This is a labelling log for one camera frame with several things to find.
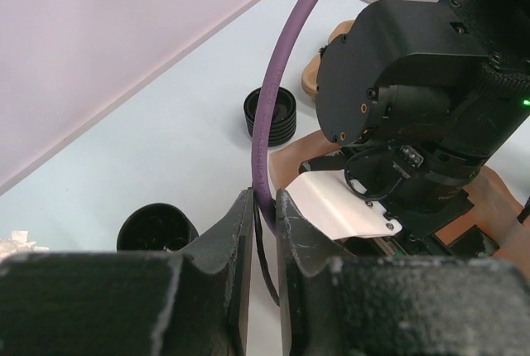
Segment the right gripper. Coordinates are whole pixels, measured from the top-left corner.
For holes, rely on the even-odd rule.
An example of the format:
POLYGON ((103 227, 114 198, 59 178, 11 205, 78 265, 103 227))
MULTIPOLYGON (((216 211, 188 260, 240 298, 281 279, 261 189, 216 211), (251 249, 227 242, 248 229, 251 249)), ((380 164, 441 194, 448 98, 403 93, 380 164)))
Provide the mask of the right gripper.
POLYGON ((402 225, 396 243, 409 255, 451 255, 435 233, 473 207, 464 186, 476 167, 449 153, 336 152, 303 162, 300 172, 309 171, 338 171, 366 206, 382 205, 402 225))

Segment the black smooth coffee cup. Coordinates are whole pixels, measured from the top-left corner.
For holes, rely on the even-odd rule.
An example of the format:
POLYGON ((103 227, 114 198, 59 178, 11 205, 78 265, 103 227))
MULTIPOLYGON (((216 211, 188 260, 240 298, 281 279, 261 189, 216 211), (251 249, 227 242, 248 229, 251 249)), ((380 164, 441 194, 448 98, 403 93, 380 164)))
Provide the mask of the black smooth coffee cup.
POLYGON ((147 204, 133 212, 120 228, 116 249, 173 253, 199 237, 193 223, 177 207, 147 204))

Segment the black ribbed coffee cup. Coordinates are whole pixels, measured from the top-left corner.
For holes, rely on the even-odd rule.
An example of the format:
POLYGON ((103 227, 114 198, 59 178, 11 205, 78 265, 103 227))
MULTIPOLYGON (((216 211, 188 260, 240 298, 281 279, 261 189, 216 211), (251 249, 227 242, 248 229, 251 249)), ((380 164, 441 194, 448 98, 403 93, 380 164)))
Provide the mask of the black ribbed coffee cup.
MULTIPOLYGON (((253 136, 260 90, 260 88, 253 90, 243 102, 243 113, 250 137, 253 136)), ((272 113, 268 138, 269 147, 279 147, 292 139, 296 132, 296 112, 294 95, 288 89, 280 87, 272 113)))

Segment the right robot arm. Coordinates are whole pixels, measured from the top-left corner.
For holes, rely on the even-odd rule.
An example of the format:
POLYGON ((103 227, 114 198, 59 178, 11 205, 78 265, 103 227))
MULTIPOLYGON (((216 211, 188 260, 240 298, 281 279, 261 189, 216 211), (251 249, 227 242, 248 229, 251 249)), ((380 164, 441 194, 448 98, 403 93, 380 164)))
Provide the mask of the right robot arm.
POLYGON ((470 188, 529 115, 529 0, 379 0, 321 53, 316 116, 363 207, 393 236, 343 247, 358 257, 489 257, 501 247, 470 188))

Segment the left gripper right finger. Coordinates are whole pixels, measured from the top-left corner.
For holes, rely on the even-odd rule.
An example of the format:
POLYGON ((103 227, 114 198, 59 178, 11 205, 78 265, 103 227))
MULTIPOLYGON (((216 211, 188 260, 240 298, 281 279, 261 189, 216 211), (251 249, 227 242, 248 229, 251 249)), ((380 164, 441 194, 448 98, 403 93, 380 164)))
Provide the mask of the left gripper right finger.
POLYGON ((496 258, 356 257, 277 194, 285 355, 526 355, 529 285, 496 258))

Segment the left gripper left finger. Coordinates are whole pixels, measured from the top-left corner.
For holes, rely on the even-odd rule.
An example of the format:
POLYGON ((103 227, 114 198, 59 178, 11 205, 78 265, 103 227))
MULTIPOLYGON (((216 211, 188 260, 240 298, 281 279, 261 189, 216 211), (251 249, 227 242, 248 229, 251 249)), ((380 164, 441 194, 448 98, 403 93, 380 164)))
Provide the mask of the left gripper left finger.
POLYGON ((1 264, 4 355, 243 355, 253 192, 174 253, 18 253, 1 264))

